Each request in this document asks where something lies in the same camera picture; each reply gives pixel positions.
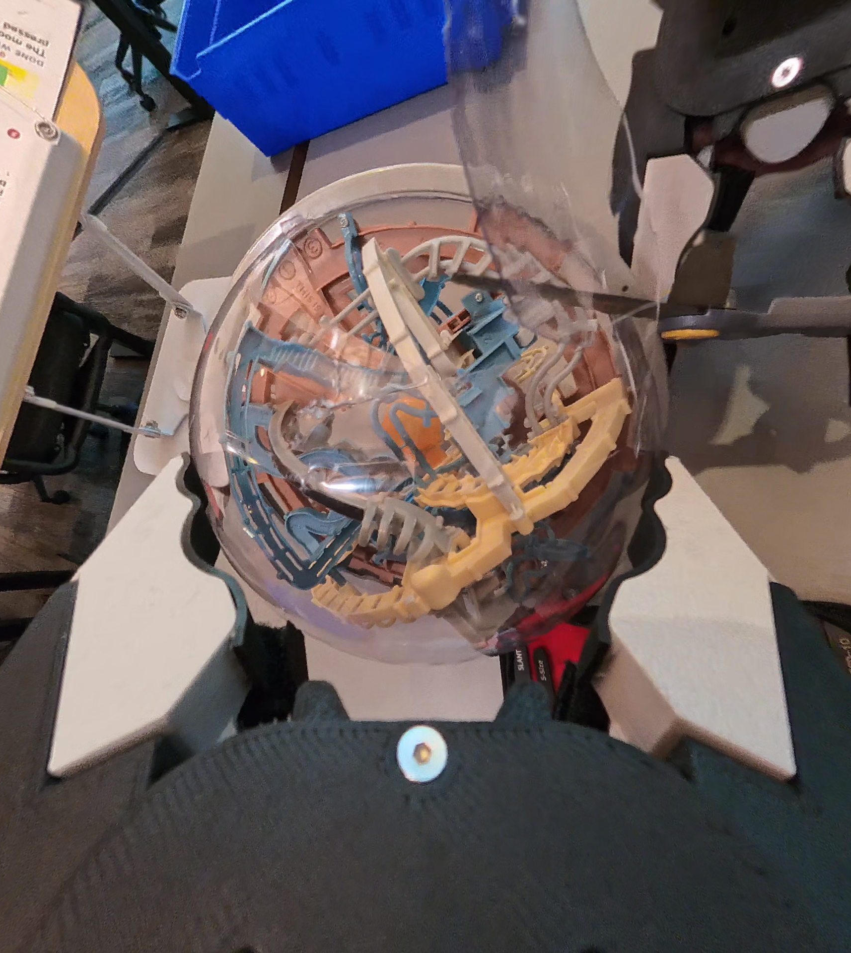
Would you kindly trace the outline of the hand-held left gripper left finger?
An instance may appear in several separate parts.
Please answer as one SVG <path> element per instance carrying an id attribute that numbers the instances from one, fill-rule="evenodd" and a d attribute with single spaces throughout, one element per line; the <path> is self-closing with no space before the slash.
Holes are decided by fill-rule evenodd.
<path id="1" fill-rule="evenodd" d="M 201 501 L 188 464 L 172 459 L 74 575 L 48 756 L 56 778 L 152 739 L 192 756 L 237 731 L 247 607 L 191 542 Z"/>

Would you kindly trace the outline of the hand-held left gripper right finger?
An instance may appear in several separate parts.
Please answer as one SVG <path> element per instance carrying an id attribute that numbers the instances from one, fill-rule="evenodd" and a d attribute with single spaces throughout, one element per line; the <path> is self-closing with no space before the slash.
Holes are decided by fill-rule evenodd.
<path id="1" fill-rule="evenodd" d="M 666 758 L 684 740 L 776 780 L 796 772 L 771 575 L 683 463 L 653 507 L 657 563 L 610 603 L 597 694 L 610 735 Z"/>

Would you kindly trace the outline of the grey and yellow scissors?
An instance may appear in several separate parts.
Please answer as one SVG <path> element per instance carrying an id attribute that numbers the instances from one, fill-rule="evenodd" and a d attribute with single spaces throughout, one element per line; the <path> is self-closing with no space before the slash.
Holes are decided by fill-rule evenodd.
<path id="1" fill-rule="evenodd" d="M 664 340 L 694 333 L 718 340 L 796 335 L 851 337 L 851 295 L 779 297 L 764 311 L 658 302 L 611 292 L 585 292 L 550 282 L 504 282 L 496 275 L 459 279 L 468 288 L 503 296 L 508 320 L 535 335 L 579 344 L 592 332 L 633 327 Z"/>

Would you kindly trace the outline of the clear maze ball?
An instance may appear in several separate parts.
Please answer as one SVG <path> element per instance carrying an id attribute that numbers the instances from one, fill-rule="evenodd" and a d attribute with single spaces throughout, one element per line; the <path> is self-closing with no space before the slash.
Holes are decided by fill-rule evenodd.
<path id="1" fill-rule="evenodd" d="M 666 396 L 654 301 L 560 190 L 458 166 L 303 197 L 207 334 L 190 451 L 257 597 L 350 656 L 501 654 L 632 567 Z"/>

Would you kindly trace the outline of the blue plastic bin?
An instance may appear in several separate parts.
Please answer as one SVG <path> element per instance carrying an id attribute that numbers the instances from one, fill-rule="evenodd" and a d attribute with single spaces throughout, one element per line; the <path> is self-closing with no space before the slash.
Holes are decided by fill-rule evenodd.
<path id="1" fill-rule="evenodd" d="M 527 2 L 188 1 L 172 74 L 272 156 L 501 54 Z"/>

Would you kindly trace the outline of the white instruction board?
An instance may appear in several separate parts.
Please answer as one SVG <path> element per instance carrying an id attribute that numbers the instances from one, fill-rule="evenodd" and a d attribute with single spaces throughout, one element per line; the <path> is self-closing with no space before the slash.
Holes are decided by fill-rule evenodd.
<path id="1" fill-rule="evenodd" d="M 82 13 L 0 1 L 0 467 L 103 137 Z"/>

